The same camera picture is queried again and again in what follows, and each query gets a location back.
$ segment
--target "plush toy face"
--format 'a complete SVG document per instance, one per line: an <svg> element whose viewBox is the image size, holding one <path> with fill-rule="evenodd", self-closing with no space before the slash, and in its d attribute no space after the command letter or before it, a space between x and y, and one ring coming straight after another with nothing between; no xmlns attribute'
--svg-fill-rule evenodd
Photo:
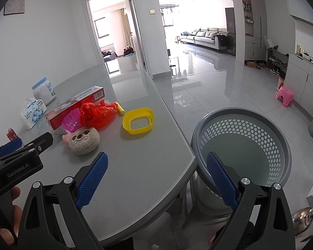
<svg viewBox="0 0 313 250"><path fill-rule="evenodd" d="M100 135L93 127L82 127L73 132L68 141L69 149L77 155L83 155L94 150L100 142Z"/></svg>

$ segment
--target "curtain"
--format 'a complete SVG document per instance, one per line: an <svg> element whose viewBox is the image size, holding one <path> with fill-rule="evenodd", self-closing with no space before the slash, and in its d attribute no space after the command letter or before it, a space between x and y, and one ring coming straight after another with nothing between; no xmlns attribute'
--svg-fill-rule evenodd
<svg viewBox="0 0 313 250"><path fill-rule="evenodd" d="M131 45L130 43L130 26L129 26L129 20L127 18L127 15L124 14L124 8L120 9L120 16L122 19L122 25L123 25L123 32L124 32L124 38L126 45Z"/></svg>

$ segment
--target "white jar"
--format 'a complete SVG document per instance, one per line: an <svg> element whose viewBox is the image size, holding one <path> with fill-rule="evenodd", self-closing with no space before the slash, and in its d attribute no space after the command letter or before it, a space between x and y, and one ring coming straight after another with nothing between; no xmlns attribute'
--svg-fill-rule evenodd
<svg viewBox="0 0 313 250"><path fill-rule="evenodd" d="M45 105L48 105L55 98L56 93L52 89L51 83L45 78L37 82L33 87L35 99L41 99Z"/></svg>

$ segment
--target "pink stool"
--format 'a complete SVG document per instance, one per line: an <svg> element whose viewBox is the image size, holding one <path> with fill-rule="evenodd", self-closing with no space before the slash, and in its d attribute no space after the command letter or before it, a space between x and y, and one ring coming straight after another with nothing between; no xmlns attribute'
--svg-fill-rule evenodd
<svg viewBox="0 0 313 250"><path fill-rule="evenodd" d="M289 105L292 105L292 100L293 100L293 92L286 88L285 86L282 86L279 90L278 93L276 95L276 99L279 98L279 96L281 96L283 98L283 103L282 105L284 107L288 107Z"/></svg>

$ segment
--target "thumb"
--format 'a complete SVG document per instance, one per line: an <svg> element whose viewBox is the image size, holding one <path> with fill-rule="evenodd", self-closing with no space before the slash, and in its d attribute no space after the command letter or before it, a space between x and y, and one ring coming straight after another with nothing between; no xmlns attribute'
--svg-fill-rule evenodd
<svg viewBox="0 0 313 250"><path fill-rule="evenodd" d="M12 245L14 243L14 237L8 229L0 228L0 235L8 245Z"/></svg>

